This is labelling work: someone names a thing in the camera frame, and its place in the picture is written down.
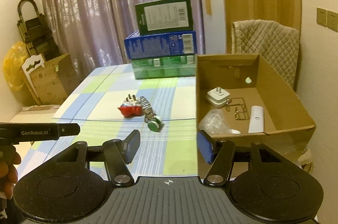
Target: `metal screw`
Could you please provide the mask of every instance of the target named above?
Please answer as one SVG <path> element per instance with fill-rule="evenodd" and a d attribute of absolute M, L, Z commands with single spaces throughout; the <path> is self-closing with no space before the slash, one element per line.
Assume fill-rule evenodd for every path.
<path fill-rule="evenodd" d="M 115 176 L 114 180 L 117 182 L 117 183 L 121 183 L 121 184 L 125 184 L 125 183 L 128 183 L 131 178 L 129 175 L 118 175 L 118 176 Z"/>
<path fill-rule="evenodd" d="M 207 177 L 207 180 L 210 183 L 217 184 L 217 183 L 221 183 L 223 181 L 223 177 L 220 176 L 220 175 L 214 174 L 214 175 L 209 175 Z"/>

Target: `hand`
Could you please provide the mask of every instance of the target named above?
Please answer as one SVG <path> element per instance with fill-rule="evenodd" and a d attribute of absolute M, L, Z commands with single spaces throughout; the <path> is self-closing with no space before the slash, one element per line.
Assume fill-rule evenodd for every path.
<path fill-rule="evenodd" d="M 19 165 L 20 163 L 21 157 L 17 152 L 14 154 L 12 165 L 8 166 L 5 162 L 0 161 L 0 178 L 8 174 L 7 181 L 4 185 L 4 192 L 8 199 L 12 199 L 14 184 L 18 181 L 18 172 L 16 171 L 16 168 L 13 166 L 13 164 Z"/>

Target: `stacked boxes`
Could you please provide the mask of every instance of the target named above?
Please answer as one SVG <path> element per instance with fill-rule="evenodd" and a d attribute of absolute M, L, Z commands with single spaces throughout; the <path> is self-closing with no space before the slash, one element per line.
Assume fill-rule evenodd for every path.
<path fill-rule="evenodd" d="M 139 30 L 124 40 L 136 79 L 195 76 L 196 32 L 190 0 L 136 5 Z"/>

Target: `red object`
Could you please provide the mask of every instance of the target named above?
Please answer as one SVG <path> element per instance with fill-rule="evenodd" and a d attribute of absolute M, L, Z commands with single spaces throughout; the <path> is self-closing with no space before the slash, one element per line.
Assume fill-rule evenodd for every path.
<path fill-rule="evenodd" d="M 118 109 L 121 111 L 124 117 L 131 117 L 133 115 L 141 116 L 142 108 L 141 106 L 120 106 Z"/>

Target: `tablecloth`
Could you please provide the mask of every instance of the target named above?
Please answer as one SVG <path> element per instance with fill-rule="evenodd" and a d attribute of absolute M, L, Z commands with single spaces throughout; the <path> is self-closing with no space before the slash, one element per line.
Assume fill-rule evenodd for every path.
<path fill-rule="evenodd" d="M 128 94 L 144 96 L 163 120 L 152 132 L 144 117 L 124 118 L 117 109 Z M 95 69 L 67 98 L 52 122 L 78 123 L 78 136 L 36 142 L 18 166 L 24 176 L 76 141 L 99 146 L 109 139 L 124 139 L 133 129 L 141 132 L 141 145 L 128 165 L 138 176 L 197 175 L 195 77 L 136 80 L 130 64 Z M 103 163 L 91 170 L 107 179 Z"/>

